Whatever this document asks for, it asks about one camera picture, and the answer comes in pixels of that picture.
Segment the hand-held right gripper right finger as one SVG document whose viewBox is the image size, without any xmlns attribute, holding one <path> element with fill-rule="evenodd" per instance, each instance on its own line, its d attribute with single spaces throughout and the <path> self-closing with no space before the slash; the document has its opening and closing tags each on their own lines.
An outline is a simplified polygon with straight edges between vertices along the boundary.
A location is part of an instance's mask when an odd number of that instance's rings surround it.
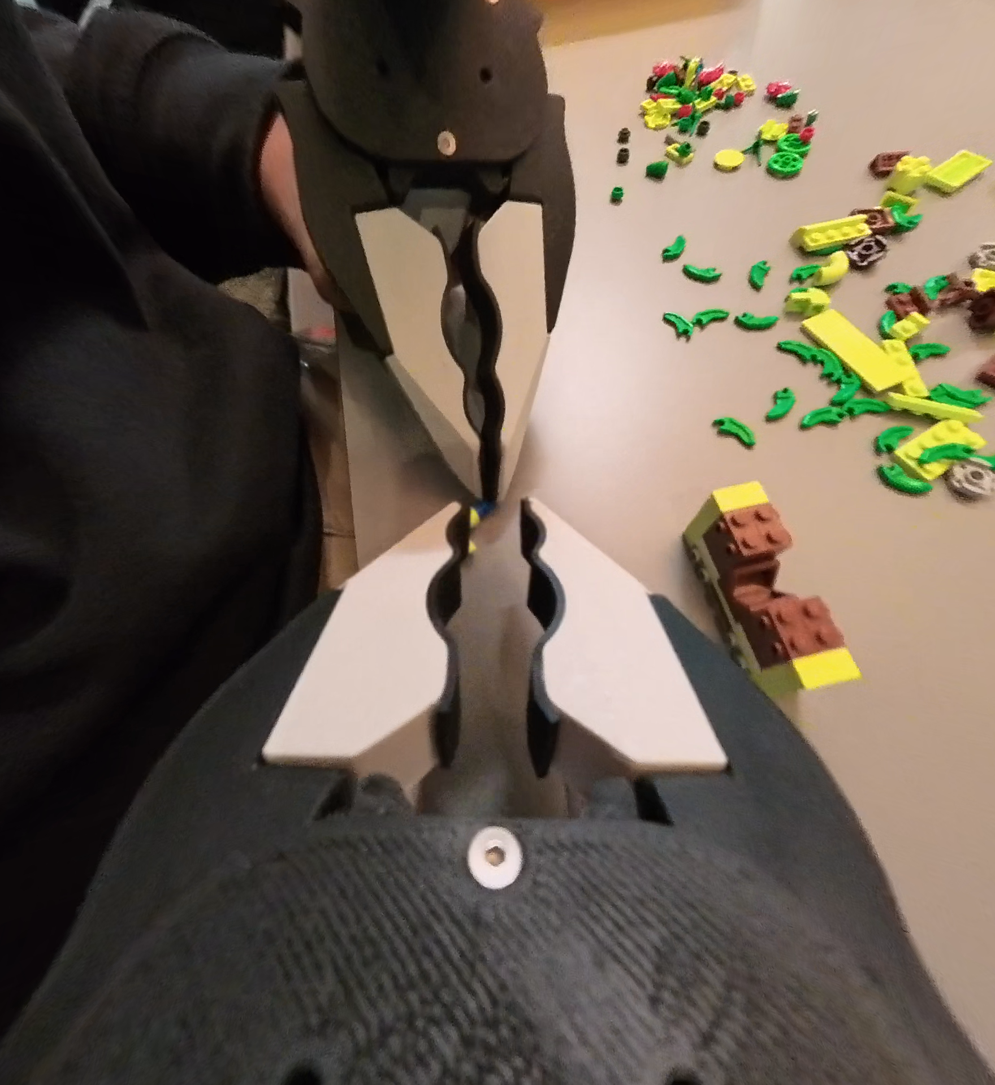
<svg viewBox="0 0 995 1085">
<path fill-rule="evenodd" d="M 645 585 L 537 498 L 520 502 L 535 776 L 645 778 L 729 765 Z"/>
</svg>

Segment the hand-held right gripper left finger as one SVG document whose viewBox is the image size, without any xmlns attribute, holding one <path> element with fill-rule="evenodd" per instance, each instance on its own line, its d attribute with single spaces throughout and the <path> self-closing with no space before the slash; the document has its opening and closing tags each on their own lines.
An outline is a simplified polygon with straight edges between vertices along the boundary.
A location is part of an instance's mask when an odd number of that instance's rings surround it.
<svg viewBox="0 0 995 1085">
<path fill-rule="evenodd" d="M 461 674 L 449 623 L 472 513 L 445 507 L 345 583 L 261 748 L 266 763 L 347 774 L 452 764 Z"/>
</svg>

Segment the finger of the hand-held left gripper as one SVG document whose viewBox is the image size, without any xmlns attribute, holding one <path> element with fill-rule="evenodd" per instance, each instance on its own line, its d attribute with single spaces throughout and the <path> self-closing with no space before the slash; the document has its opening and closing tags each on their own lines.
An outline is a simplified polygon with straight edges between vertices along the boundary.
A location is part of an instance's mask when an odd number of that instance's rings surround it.
<svg viewBox="0 0 995 1085">
<path fill-rule="evenodd" d="M 550 332 L 543 207 L 507 201 L 474 233 L 470 285 L 479 316 L 482 498 L 503 500 L 516 472 Z"/>
<path fill-rule="evenodd" d="M 452 254 L 471 221 L 469 204 L 461 189 L 424 186 L 399 205 L 358 210 L 354 224 L 386 330 L 384 363 L 455 477 L 476 499 L 492 500 L 481 423 L 471 417 L 469 376 L 447 326 Z"/>
</svg>

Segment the person's left forearm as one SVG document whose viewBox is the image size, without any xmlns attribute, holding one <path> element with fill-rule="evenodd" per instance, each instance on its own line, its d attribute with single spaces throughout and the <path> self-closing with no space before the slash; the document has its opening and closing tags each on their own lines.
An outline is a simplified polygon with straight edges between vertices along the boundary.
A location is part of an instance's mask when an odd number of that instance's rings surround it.
<svg viewBox="0 0 995 1085">
<path fill-rule="evenodd" d="M 286 73 L 143 11 L 97 12 L 72 49 L 66 93 L 110 183 L 160 248 L 212 283 L 303 266 L 260 178 Z"/>
</svg>

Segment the pile of small flower pieces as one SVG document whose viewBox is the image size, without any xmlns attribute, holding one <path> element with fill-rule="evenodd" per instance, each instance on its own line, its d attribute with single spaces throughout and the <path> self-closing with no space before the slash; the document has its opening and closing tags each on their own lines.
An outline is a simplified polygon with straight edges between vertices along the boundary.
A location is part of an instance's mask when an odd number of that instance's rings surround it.
<svg viewBox="0 0 995 1085">
<path fill-rule="evenodd" d="M 803 171 L 816 135 L 819 112 L 795 113 L 801 93 L 788 80 L 771 80 L 760 88 L 754 77 L 723 63 L 709 64 L 697 55 L 658 62 L 645 80 L 639 116 L 645 130 L 663 137 L 656 158 L 645 165 L 645 177 L 659 183 L 669 170 L 689 166 L 699 143 L 707 139 L 712 122 L 747 104 L 763 101 L 788 112 L 762 123 L 745 146 L 745 153 L 771 178 L 789 180 Z"/>
</svg>

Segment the brown brick assembly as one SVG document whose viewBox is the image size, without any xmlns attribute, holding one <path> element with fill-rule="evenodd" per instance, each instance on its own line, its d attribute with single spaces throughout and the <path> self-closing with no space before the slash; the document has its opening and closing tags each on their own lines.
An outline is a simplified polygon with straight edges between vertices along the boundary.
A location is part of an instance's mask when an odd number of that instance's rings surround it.
<svg viewBox="0 0 995 1085">
<path fill-rule="evenodd" d="M 735 663 L 754 680 L 789 659 L 849 648 L 822 598 L 778 586 L 793 538 L 776 506 L 720 515 L 710 495 L 685 527 L 683 547 Z"/>
</svg>

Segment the person's left hand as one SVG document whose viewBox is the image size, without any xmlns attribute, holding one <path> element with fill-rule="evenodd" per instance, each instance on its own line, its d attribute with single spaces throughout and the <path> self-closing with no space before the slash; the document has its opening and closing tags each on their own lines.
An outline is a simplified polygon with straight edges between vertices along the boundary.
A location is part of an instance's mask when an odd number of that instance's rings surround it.
<svg viewBox="0 0 995 1085">
<path fill-rule="evenodd" d="M 282 113 L 275 113 L 263 137 L 258 174 L 264 205 L 297 257 L 295 267 L 309 276 L 317 294 L 332 308 L 349 311 L 349 302 L 312 245 L 301 205 L 295 149 Z"/>
</svg>

